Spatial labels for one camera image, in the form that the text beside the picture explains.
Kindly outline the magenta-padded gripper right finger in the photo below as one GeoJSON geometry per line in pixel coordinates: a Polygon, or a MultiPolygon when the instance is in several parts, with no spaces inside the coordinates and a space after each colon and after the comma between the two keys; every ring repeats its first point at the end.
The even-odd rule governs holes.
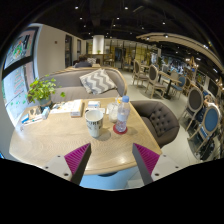
{"type": "Polygon", "coordinates": [[[158,155],[137,143],[133,144],[132,154],[145,185],[181,170],[181,167],[167,155],[158,155]]]}

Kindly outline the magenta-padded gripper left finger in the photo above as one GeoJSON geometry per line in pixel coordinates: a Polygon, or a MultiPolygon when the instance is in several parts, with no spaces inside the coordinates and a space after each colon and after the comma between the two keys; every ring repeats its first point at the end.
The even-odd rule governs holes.
{"type": "Polygon", "coordinates": [[[87,143],[66,155],[56,155],[43,169],[79,185],[91,155],[91,144],[87,143]]]}

